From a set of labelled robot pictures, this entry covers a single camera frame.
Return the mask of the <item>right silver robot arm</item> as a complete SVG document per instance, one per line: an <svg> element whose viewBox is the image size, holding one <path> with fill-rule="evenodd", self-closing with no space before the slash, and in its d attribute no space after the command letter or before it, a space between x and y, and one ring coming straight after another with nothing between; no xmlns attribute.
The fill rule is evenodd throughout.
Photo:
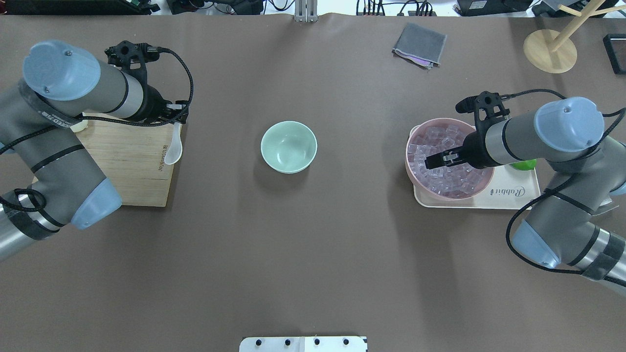
<svg viewBox="0 0 626 352"><path fill-rule="evenodd" d="M625 239L592 222L612 196L625 193L625 144L610 133L595 103L558 94L554 102L511 118L503 103L515 94L484 91L461 100L458 113L474 114L475 131L454 149L425 159L428 169L467 163L476 169L543 159L554 176L507 225L505 239L523 262L575 275L625 294Z"/></svg>

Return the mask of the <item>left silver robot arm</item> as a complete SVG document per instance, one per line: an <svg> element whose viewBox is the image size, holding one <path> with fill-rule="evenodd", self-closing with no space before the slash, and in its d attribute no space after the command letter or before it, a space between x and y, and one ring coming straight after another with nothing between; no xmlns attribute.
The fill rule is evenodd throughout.
<svg viewBox="0 0 626 352"><path fill-rule="evenodd" d="M182 156L181 127L193 94L170 102L148 84L146 64L167 47L123 41L107 62L60 40L36 43L22 78L1 94L1 153L18 154L36 182L1 196L1 260L71 223L86 229L122 205L112 181L72 127L88 120L135 127L174 125L166 165Z"/></svg>

